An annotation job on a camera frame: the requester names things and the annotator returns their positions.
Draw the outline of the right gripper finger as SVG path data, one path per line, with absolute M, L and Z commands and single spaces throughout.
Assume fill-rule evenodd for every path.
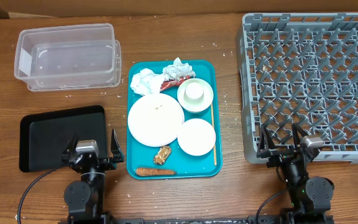
M 273 151 L 275 150 L 275 144 L 271 138 L 271 135 L 265 126 L 260 128 L 260 141 L 257 152 Z
M 300 137 L 307 136 L 308 133 L 298 124 L 293 123 L 291 125 L 292 133 L 293 133 L 293 141 L 296 148 L 299 148 L 300 145 Z

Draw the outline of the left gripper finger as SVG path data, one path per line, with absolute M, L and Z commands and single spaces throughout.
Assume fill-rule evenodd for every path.
M 114 163 L 124 162 L 124 154 L 117 141 L 116 131 L 112 129 L 110 151 Z
M 78 135 L 75 133 L 73 137 L 69 140 L 66 148 L 63 150 L 63 155 L 70 155 L 72 152 L 75 151 L 76 145 L 78 143 Z

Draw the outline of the white napkin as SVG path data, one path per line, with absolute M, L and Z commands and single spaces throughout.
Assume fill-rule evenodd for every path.
M 148 68 L 144 68 L 133 75 L 130 88 L 134 93 L 142 96 L 160 93 L 164 81 L 165 76 L 163 74 L 157 74 Z

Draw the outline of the pale green bowl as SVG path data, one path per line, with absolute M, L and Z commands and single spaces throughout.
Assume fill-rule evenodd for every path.
M 197 82 L 203 87 L 203 96 L 198 100 L 191 100 L 185 95 L 185 88 L 191 82 Z M 179 104 L 190 113 L 200 113 L 208 109 L 213 102 L 213 98 L 214 93 L 211 85 L 200 78 L 191 78 L 184 81 L 177 90 L 177 100 Z

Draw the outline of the white cup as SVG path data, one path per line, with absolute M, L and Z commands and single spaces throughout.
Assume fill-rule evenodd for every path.
M 191 82 L 185 88 L 185 95 L 191 100 L 198 100 L 203 96 L 203 87 L 197 82 Z

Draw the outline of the red snack wrapper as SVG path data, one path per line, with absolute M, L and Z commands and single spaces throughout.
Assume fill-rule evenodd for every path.
M 184 77 L 180 77 L 177 80 L 164 81 L 160 87 L 160 91 L 165 91 L 174 86 L 180 86 L 184 81 L 189 80 L 190 78 L 191 76 L 187 75 Z

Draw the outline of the silver foil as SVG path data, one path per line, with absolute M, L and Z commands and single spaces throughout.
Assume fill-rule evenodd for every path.
M 172 65 L 164 67 L 162 74 L 165 77 L 165 81 L 178 80 L 186 76 L 196 76 L 196 73 L 193 71 L 193 67 L 189 63 L 183 63 L 179 57 L 173 61 Z

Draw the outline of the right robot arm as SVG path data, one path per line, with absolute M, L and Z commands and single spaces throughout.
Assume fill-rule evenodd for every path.
M 307 171 L 307 164 L 321 152 L 323 140 L 318 135 L 307 134 L 296 123 L 292 124 L 291 128 L 294 145 L 285 151 L 277 149 L 265 126 L 260 129 L 257 157 L 268 159 L 266 166 L 276 168 L 279 179 L 286 187 L 262 203 L 255 214 L 254 222 L 333 223 L 333 217 L 326 216 L 326 212 L 331 209 L 334 184 L 325 177 L 310 177 Z M 290 196 L 290 208 L 281 209 L 280 214 L 272 218 L 260 215 L 266 204 L 285 192 Z

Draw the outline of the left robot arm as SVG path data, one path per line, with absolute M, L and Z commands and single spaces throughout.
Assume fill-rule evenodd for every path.
M 95 140 L 80 141 L 75 134 L 62 152 L 62 162 L 80 174 L 80 180 L 70 183 L 64 192 L 68 205 L 68 223 L 117 223 L 111 212 L 104 211 L 106 171 L 117 169 L 124 162 L 116 132 L 112 130 L 111 157 L 100 158 Z

